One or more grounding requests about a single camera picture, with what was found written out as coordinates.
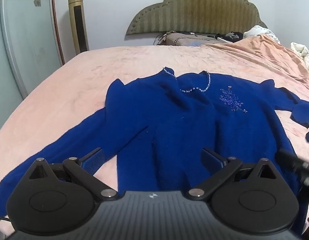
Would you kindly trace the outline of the blue beaded sweater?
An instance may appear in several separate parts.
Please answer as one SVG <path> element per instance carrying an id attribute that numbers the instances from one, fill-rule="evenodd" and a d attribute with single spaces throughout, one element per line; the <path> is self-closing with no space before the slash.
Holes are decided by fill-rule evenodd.
<path id="1" fill-rule="evenodd" d="M 301 239 L 309 186 L 278 165 L 277 111 L 309 127 L 309 102 L 273 80 L 170 68 L 115 80 L 104 108 L 3 178 L 0 219 L 12 239 Z M 98 147 L 94 176 L 116 200 L 96 201 L 63 169 Z M 209 199 L 190 200 L 212 175 L 204 148 L 243 165 Z"/>

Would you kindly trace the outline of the black clothes pile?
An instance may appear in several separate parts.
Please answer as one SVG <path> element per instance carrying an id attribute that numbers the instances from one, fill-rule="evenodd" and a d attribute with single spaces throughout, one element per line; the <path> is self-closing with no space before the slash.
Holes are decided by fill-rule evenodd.
<path id="1" fill-rule="evenodd" d="M 227 34 L 216 34 L 215 38 L 225 40 L 227 42 L 237 42 L 243 39 L 243 34 L 240 32 L 230 32 Z"/>

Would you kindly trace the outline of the pink floral bed sheet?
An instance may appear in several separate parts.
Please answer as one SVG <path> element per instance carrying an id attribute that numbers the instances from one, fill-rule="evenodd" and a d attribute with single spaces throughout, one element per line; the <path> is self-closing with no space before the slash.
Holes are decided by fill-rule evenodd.
<path id="1" fill-rule="evenodd" d="M 255 83 L 273 80 L 309 102 L 309 71 L 293 51 L 265 35 L 235 43 L 198 47 L 144 46 L 92 50 L 76 56 L 44 80 L 16 108 L 0 130 L 0 182 L 13 169 L 67 131 L 105 107 L 115 80 L 128 84 L 158 74 L 164 68 L 175 77 L 208 72 Z M 299 158 L 309 161 L 309 127 L 277 111 L 283 129 Z M 0 229 L 12 239 L 10 220 Z"/>

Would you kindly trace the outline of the cream crumpled quilt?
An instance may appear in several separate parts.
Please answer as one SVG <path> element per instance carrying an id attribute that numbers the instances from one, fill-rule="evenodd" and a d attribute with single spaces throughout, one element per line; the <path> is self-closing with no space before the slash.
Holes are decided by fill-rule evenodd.
<path id="1" fill-rule="evenodd" d="M 291 42 L 291 50 L 302 58 L 309 71 L 309 49 L 304 44 Z"/>

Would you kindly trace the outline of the brown cardboard box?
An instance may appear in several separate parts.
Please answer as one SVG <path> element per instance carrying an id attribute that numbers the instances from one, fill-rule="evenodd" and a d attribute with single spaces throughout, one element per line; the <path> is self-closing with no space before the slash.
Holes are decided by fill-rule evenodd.
<path id="1" fill-rule="evenodd" d="M 222 44 L 223 41 L 214 37 L 198 34 L 167 33 L 158 42 L 161 46 L 198 47 L 203 44 Z"/>

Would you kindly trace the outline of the glass wardrobe sliding door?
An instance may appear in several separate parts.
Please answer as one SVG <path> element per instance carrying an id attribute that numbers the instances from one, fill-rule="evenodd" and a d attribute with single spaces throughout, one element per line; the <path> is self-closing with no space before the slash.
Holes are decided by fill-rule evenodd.
<path id="1" fill-rule="evenodd" d="M 0 129 L 62 66 L 53 20 L 52 0 L 0 0 Z"/>

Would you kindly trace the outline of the white patterned pillow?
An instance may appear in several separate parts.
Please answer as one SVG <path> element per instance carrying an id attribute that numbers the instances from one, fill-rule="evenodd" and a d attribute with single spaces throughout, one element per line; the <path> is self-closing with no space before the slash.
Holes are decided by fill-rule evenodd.
<path id="1" fill-rule="evenodd" d="M 260 25 L 255 25 L 250 30 L 244 32 L 243 38 L 254 37 L 254 36 L 258 36 L 258 35 L 267 35 L 267 36 L 271 37 L 275 42 L 280 44 L 279 39 L 276 37 L 276 35 L 270 29 L 264 28 Z"/>

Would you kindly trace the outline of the olive upholstered headboard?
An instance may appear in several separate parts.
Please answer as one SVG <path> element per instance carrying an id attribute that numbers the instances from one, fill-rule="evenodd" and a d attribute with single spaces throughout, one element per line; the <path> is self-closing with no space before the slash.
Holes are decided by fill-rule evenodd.
<path id="1" fill-rule="evenodd" d="M 266 26 L 248 0 L 163 0 L 138 12 L 126 33 L 244 33 L 255 25 Z"/>

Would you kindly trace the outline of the gold tower fan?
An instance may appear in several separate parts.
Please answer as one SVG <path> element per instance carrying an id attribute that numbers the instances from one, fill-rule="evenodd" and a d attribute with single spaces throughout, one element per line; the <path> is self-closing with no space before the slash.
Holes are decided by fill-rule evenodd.
<path id="1" fill-rule="evenodd" d="M 69 18 L 76 55 L 89 51 L 83 0 L 68 0 Z"/>

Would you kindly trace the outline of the red door frame strip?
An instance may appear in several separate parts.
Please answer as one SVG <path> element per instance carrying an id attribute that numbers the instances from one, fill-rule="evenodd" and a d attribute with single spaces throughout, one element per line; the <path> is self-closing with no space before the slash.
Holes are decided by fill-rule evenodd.
<path id="1" fill-rule="evenodd" d="M 57 48 L 60 63 L 63 66 L 65 64 L 65 57 L 64 57 L 63 51 L 62 51 L 60 33 L 59 33 L 59 28 L 58 28 L 58 19 L 57 19 L 57 14 L 56 14 L 55 0 L 50 0 L 50 10 L 51 10 L 51 13 L 52 13 L 52 24 L 53 24 L 53 31 L 54 31 L 54 37 L 55 37 L 55 42 L 56 42 L 56 48 Z"/>

